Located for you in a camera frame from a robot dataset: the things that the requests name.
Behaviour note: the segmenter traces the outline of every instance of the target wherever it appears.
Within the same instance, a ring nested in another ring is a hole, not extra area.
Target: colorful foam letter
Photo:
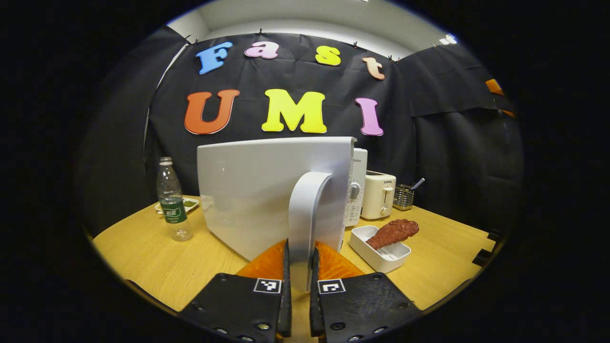
[[[252,48],[244,53],[250,57],[262,57],[264,59],[274,59],[278,56],[279,45],[273,42],[255,42]]]
[[[224,42],[222,44],[213,46],[207,50],[201,51],[198,53],[197,57],[201,60],[201,70],[199,70],[199,74],[203,75],[210,70],[214,70],[216,68],[222,67],[224,64],[223,61],[219,61],[218,58],[224,59],[227,57],[226,48],[230,48],[233,46],[231,42]]]
[[[284,129],[284,125],[279,122],[280,115],[284,116],[284,121],[291,131],[305,116],[301,130],[303,132],[323,134],[326,126],[322,122],[322,100],[324,94],[318,92],[307,92],[303,95],[298,104],[283,89],[269,89],[265,92],[269,97],[269,113],[267,122],[261,128],[263,131],[279,132]]]
[[[339,65],[341,63],[341,52],[337,48],[333,48],[332,46],[320,45],[315,52],[318,54],[315,56],[315,60],[318,63],[328,64],[328,65]]]
[[[365,135],[383,135],[383,129],[379,127],[377,112],[375,112],[377,101],[368,98],[356,98],[356,102],[362,110],[363,125],[360,132]]]
[[[213,134],[224,129],[229,123],[229,119],[231,119],[233,100],[238,95],[239,91],[236,89],[226,89],[218,92],[218,97],[220,98],[218,116],[212,121],[201,119],[206,100],[212,94],[210,92],[198,92],[189,95],[187,97],[187,113],[184,115],[184,127],[192,134]]]
[[[374,57],[363,57],[362,60],[367,63],[368,72],[376,79],[383,80],[386,78],[385,75],[379,72],[381,63],[377,63]]]

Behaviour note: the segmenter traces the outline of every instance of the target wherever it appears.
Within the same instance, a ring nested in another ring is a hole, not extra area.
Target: ceiling
[[[263,20],[312,20],[375,34],[411,51],[447,32],[385,0],[217,0],[198,9],[210,31]]]

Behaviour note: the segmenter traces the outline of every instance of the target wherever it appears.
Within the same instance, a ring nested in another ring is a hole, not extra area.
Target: white tray
[[[182,198],[182,202],[185,202],[185,201],[192,201],[192,202],[195,203],[193,206],[189,206],[189,207],[184,206],[184,209],[187,211],[187,213],[189,213],[192,209],[194,209],[195,207],[197,207],[197,205],[199,205],[199,200],[197,200],[197,199]],[[163,211],[161,211],[162,208],[161,208],[161,204],[160,203],[156,203],[155,206],[154,206],[154,209],[157,210],[157,212],[163,212]]]
[[[379,228],[373,225],[353,228],[351,230],[350,246],[377,272],[391,272],[404,264],[404,260],[411,253],[411,248],[398,242],[375,250],[366,241],[373,237],[377,231],[379,231]]]

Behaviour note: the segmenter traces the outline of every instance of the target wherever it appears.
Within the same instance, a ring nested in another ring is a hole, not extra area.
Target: letter m
[[[267,121],[261,127],[263,131],[282,131],[284,125],[279,121],[279,117],[282,115],[291,131],[296,129],[296,126],[305,116],[301,131],[316,134],[326,132],[326,126],[322,122],[324,94],[307,92],[298,104],[295,104],[288,92],[283,89],[269,89],[265,92],[265,95],[269,97],[269,113],[267,114]]]

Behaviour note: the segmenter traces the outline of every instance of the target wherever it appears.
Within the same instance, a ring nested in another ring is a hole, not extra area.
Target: metal utensil holder
[[[414,197],[415,191],[411,191],[411,186],[399,184],[396,186],[396,190],[394,191],[394,204],[392,206],[395,209],[406,211],[413,207]]]

